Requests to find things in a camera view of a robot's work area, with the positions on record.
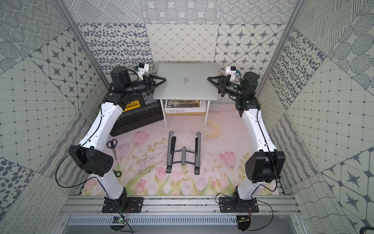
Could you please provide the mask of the silver laptop computer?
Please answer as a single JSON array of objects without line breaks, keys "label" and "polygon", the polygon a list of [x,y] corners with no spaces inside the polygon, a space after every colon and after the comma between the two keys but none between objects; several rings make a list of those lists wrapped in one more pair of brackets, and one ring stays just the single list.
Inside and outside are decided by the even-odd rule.
[{"label": "silver laptop computer", "polygon": [[207,78],[218,75],[213,63],[161,63],[157,76],[166,82],[155,88],[153,98],[162,100],[217,100],[218,89]]}]

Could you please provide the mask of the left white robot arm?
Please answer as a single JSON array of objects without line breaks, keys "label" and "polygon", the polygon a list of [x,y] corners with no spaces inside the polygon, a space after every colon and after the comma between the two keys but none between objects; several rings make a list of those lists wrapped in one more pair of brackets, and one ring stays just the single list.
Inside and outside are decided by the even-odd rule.
[{"label": "left white robot arm", "polygon": [[77,166],[102,186],[105,206],[113,205],[119,210],[127,206],[127,192],[113,170],[114,158],[105,154],[104,150],[108,146],[110,132],[127,105],[136,96],[141,98],[144,94],[153,94],[155,88],[167,81],[150,75],[148,67],[148,64],[140,63],[136,71],[125,66],[111,71],[113,82],[100,105],[98,116],[79,144],[69,148],[69,154]]}]

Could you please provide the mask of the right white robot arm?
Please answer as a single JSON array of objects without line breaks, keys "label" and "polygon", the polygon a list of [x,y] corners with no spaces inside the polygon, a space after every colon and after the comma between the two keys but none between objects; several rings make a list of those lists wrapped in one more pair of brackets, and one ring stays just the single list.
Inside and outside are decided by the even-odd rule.
[{"label": "right white robot arm", "polygon": [[266,130],[262,118],[261,102],[255,97],[259,75],[246,72],[239,84],[232,82],[229,76],[208,77],[218,93],[235,98],[235,107],[245,123],[254,145],[254,153],[245,163],[246,179],[235,188],[233,205],[244,206],[255,201],[255,194],[261,187],[273,192],[267,186],[278,181],[285,163],[285,154],[278,151]]}]

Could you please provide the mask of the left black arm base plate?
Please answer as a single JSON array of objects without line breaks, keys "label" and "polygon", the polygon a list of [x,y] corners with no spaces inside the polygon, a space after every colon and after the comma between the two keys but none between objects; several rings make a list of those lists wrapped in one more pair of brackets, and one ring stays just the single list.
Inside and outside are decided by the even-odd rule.
[{"label": "left black arm base plate", "polygon": [[141,213],[143,197],[121,197],[120,199],[104,198],[102,213]]}]

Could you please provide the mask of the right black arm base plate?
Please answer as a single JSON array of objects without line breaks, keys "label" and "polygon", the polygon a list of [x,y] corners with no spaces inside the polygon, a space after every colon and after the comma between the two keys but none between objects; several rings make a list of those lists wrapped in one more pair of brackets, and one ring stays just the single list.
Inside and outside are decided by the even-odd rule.
[{"label": "right black arm base plate", "polygon": [[235,199],[233,197],[219,197],[218,203],[221,213],[258,213],[259,207],[255,198],[251,200]]}]

